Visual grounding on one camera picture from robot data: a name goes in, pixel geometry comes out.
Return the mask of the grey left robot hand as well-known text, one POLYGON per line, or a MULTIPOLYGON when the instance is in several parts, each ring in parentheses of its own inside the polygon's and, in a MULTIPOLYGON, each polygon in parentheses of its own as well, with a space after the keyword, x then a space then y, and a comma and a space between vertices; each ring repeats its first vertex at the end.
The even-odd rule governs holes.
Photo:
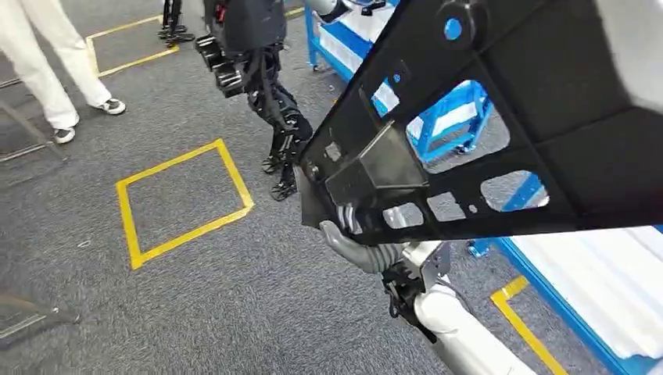
POLYGON ((326 243, 338 255, 369 274, 382 273, 402 258, 405 244, 378 244, 371 247, 346 237, 345 230, 353 233, 359 227, 354 209, 346 205, 336 210, 338 219, 321 221, 319 228, 326 243))

